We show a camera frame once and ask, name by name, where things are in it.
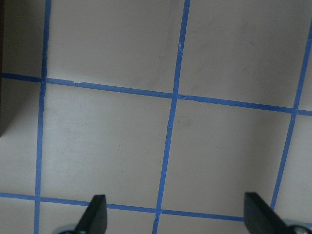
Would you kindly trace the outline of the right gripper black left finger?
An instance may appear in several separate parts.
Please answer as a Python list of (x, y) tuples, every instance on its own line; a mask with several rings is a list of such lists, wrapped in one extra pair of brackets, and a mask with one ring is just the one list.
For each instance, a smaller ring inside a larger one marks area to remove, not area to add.
[(104, 234), (108, 226), (105, 195), (93, 196), (74, 229), (75, 234)]

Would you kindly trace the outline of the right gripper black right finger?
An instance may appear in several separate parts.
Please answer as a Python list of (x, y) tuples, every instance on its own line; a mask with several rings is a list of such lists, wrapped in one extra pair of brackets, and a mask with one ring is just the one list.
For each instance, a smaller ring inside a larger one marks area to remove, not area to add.
[(244, 194), (244, 224), (250, 234), (295, 234), (255, 192)]

